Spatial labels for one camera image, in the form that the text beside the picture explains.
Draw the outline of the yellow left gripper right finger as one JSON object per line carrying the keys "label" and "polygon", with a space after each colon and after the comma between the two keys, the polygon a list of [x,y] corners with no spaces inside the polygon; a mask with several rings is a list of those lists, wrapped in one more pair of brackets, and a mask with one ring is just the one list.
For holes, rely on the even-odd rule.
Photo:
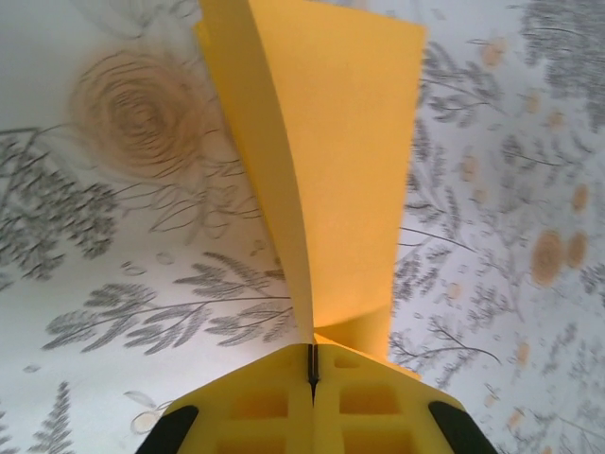
{"label": "yellow left gripper right finger", "polygon": [[494,453],[453,397],[332,344],[311,347],[314,453]]}

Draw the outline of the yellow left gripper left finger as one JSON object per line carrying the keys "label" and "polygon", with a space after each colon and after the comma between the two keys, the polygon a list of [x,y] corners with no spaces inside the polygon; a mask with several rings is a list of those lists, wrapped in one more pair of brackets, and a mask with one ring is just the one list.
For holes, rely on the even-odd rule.
{"label": "yellow left gripper left finger", "polygon": [[309,346],[284,347],[173,401],[139,453],[310,453]]}

